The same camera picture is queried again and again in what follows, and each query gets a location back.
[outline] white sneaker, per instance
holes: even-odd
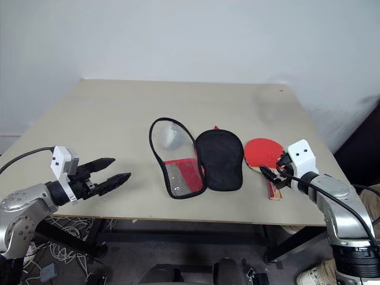
[[[327,285],[319,276],[316,267],[298,274],[296,283],[297,285]]]

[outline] table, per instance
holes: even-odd
[[[259,137],[283,146],[305,138],[319,170],[346,180],[310,117],[282,84],[82,80],[0,157],[0,165],[35,148],[64,145],[80,155],[80,163],[116,158],[92,176],[93,182],[132,172],[124,185],[105,196],[61,207],[56,214],[63,216],[325,225],[322,213],[306,195],[286,188],[281,190],[282,201],[270,201],[262,175],[245,164],[238,191],[208,189],[189,199],[169,197],[148,142],[150,125],[163,116],[182,122],[194,138],[214,125],[235,133],[243,145]],[[0,198],[53,181],[50,158],[50,153],[40,153],[12,165],[0,178]]]

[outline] gray floor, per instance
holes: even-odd
[[[114,230],[121,229],[186,229],[197,230],[252,230],[250,225],[238,224],[209,224],[209,223],[170,223],[155,222],[153,225],[147,221],[119,221]],[[261,226],[255,226],[254,230],[260,231]],[[287,236],[282,229],[278,231],[278,238]],[[178,243],[107,243],[108,253],[100,260],[104,265],[96,262],[89,264],[92,272],[107,275],[107,284],[138,284],[142,276],[156,264],[188,264],[188,265],[212,265],[220,258],[229,257],[241,262],[246,259],[258,273],[268,273],[271,285],[295,284],[296,275],[303,269],[311,267],[323,258],[331,257],[331,250],[326,240],[316,243],[298,254],[283,261],[283,269],[277,269],[275,264],[267,265],[263,262],[266,247],[248,245],[188,245]],[[83,272],[75,261],[65,265],[51,257],[49,250],[43,250],[37,254],[35,261],[43,267],[55,262],[58,267],[58,276],[52,280],[52,284],[85,284]],[[31,274],[37,276],[39,270],[35,268]],[[183,274],[185,281],[210,283],[210,274]],[[30,285],[40,284],[39,280],[30,280]]]

